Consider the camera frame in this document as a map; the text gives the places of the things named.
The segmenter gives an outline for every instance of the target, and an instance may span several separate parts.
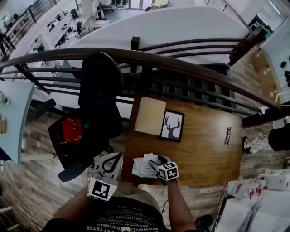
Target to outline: wooden floor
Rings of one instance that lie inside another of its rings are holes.
[[[261,92],[257,74],[247,54],[232,67],[234,78],[240,80]],[[246,98],[236,95],[240,100]],[[24,137],[27,139],[26,149],[36,150],[36,153],[54,152],[48,136],[48,127],[58,116],[47,114],[40,119],[33,119],[33,110],[29,111]],[[242,130],[243,136],[255,136],[272,128],[272,124]],[[124,152],[126,130],[122,136],[111,141],[116,151]],[[285,152],[274,152],[270,147],[256,154],[243,154],[240,168],[240,178],[249,178],[263,173],[266,168],[282,168]],[[62,166],[57,158],[43,161],[26,161],[21,165],[5,162],[4,171],[0,170],[0,184],[3,197],[0,201],[14,209],[14,219],[22,228],[31,227],[31,231],[39,231],[44,227],[52,214],[71,197],[73,197],[87,182],[86,173],[68,183],[62,183],[57,174]],[[163,208],[167,199],[165,187],[142,185],[150,192]],[[225,186],[212,186],[206,188],[188,188],[184,198],[194,217],[211,214],[216,217]],[[169,226],[168,212],[164,214],[164,223]]]

